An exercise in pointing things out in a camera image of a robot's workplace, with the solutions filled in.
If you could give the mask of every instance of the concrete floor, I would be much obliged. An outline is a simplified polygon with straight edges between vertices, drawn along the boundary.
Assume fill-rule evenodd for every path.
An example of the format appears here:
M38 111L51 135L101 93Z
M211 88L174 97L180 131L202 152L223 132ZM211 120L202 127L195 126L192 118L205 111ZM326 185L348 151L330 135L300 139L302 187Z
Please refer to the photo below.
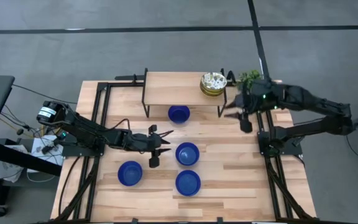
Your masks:
M358 25L358 1L257 0L260 26ZM148 26L249 26L241 0L0 0L0 29L62 29ZM318 96L350 103L358 117L358 30L264 31L272 78ZM0 35L0 75L15 83L76 101L83 80L155 71L259 68L252 31L131 34ZM14 88L7 105L29 125L44 98ZM292 113L294 122L316 118ZM0 138L16 138L0 123ZM358 152L358 131L349 136ZM320 134L302 142L318 216L358 222L358 157L341 136ZM47 220L55 189L13 189L11 213L0 223Z

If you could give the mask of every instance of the gold container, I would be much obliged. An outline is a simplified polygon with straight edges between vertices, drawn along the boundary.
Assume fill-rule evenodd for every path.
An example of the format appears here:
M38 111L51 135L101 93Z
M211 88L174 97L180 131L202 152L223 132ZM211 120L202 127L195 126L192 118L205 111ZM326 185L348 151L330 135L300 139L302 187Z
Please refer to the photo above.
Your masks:
M220 73L209 72L201 77L200 89L208 96L219 96L227 85L226 77Z

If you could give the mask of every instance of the blue bowl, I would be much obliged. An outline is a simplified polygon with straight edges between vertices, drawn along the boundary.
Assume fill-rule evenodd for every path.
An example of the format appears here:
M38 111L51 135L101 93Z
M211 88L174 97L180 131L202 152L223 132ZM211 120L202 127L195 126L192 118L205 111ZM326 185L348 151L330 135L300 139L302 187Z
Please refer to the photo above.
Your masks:
M127 161L118 169L118 180L125 186L133 186L142 178L142 167L135 161Z
M190 117L190 110L187 106L171 106L168 110L168 117L176 124L182 124Z
M177 160L184 166L194 165L198 158L200 158L200 152L196 145L190 142L184 142L177 147L175 152Z
M201 180L196 172L192 170L184 170L179 173L175 184L179 193L184 196L190 197L200 190Z

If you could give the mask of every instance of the green plant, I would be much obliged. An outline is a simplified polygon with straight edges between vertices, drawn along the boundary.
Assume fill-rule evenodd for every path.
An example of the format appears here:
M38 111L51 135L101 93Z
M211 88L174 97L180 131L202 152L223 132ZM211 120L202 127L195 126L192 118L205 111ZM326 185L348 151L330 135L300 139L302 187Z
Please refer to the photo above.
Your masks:
M237 88L242 90L242 86L245 83L248 90L252 87L252 82L255 79L260 79L260 74L258 70L251 70L249 72L242 72L239 75L239 80L237 81Z

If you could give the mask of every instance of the wooden tabletop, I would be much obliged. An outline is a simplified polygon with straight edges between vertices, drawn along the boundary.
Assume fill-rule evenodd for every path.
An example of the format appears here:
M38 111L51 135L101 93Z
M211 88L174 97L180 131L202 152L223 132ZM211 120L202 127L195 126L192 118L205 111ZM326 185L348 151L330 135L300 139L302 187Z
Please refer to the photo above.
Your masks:
M90 119L96 94L97 82L83 82L77 112ZM93 204L92 222L129 222L138 218L140 222L179 221L269 221L274 220L269 183L264 158L259 154L256 137L257 120L250 116L254 132L240 131L235 119L218 118L216 107L191 106L189 121L183 125L169 121L169 106L154 106L150 118L146 118L142 103L141 87L117 87L111 90L106 127L114 126L123 118L131 121L134 133L147 133L151 124L158 126L158 133L175 130L165 139L173 150L160 156L160 166L148 166L150 155L106 148L100 160L98 181ZM236 94L227 88L228 101ZM102 105L99 106L100 121ZM273 122L279 126L292 126L288 110L272 111ZM184 168L175 160L175 149L182 142L193 142L200 150L200 159L193 167ZM63 194L65 208L78 189L81 174L81 158L68 179ZM75 158L63 164L62 174L55 197L51 218L58 215L58 202L68 170ZM125 161L137 161L144 170L142 180L133 187L121 185L117 179L119 166ZM298 203L314 216L305 169L293 156L282 156L283 168L289 191ZM175 188L175 178L183 169L191 169L201 178L201 189L193 197L181 196ZM283 200L277 189L282 216L285 216ZM85 216L86 192L81 204L81 215Z
M200 90L207 72L147 72L146 105L222 106L224 95L207 96Z

